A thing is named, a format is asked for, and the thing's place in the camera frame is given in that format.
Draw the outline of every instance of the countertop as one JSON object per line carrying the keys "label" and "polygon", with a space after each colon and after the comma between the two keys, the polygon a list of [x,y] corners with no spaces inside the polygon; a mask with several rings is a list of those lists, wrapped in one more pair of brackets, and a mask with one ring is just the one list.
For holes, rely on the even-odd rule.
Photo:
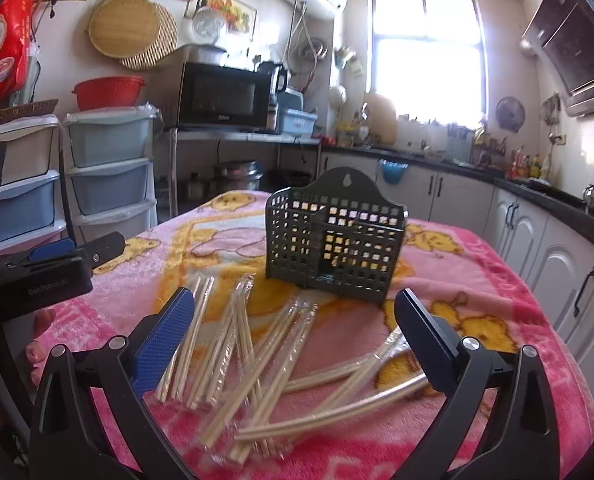
{"label": "countertop", "polygon": [[[483,182],[488,182],[501,189],[505,189],[510,193],[517,195],[529,202],[534,203],[540,208],[548,211],[557,220],[563,222],[571,229],[577,231],[584,238],[594,244],[594,216],[587,214],[580,206],[572,206],[568,203],[558,200],[545,193],[533,190],[524,184],[500,178],[498,171],[482,171],[473,167],[459,166],[448,162],[436,162],[434,160],[427,160],[414,155],[407,155],[405,153],[393,152],[391,150],[381,150],[379,148],[339,148],[336,146],[322,147],[324,153],[348,153],[349,155],[363,155],[371,158],[384,158],[391,162],[403,162],[405,164],[414,164],[425,168],[432,168],[437,171],[445,171],[447,173],[460,174],[475,178]],[[581,200],[570,196],[571,203],[581,203]]]}

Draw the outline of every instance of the black plastic basket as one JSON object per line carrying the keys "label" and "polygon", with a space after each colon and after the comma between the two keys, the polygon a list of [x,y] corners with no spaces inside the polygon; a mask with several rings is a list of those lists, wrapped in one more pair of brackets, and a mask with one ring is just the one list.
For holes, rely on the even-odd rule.
{"label": "black plastic basket", "polygon": [[266,277],[382,304],[407,216],[352,168],[279,190],[266,202]]}

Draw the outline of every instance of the round wooden cutting board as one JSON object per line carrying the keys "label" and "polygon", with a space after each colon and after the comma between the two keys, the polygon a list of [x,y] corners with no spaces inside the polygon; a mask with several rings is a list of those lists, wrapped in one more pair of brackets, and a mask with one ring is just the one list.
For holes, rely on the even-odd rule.
{"label": "round wooden cutting board", "polygon": [[141,54],[158,33],[157,10],[148,0],[106,0],[95,9],[88,25],[93,46],[116,59]]}
{"label": "round wooden cutting board", "polygon": [[159,33],[155,42],[141,54],[120,60],[120,63],[131,70],[149,70],[157,61],[170,54],[177,46],[177,24],[166,7],[154,4],[159,17]]}

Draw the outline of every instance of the window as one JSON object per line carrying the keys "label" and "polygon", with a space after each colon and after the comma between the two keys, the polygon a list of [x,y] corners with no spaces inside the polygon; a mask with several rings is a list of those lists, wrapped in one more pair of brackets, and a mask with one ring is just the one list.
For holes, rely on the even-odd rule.
{"label": "window", "polygon": [[474,128],[486,95],[474,0],[373,0],[371,88],[399,115]]}

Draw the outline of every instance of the range hood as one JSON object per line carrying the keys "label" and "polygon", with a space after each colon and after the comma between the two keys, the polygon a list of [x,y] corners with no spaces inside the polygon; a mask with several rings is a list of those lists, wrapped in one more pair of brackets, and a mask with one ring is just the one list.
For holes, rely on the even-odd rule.
{"label": "range hood", "polygon": [[594,0],[543,0],[524,39],[556,74],[567,114],[594,112]]}

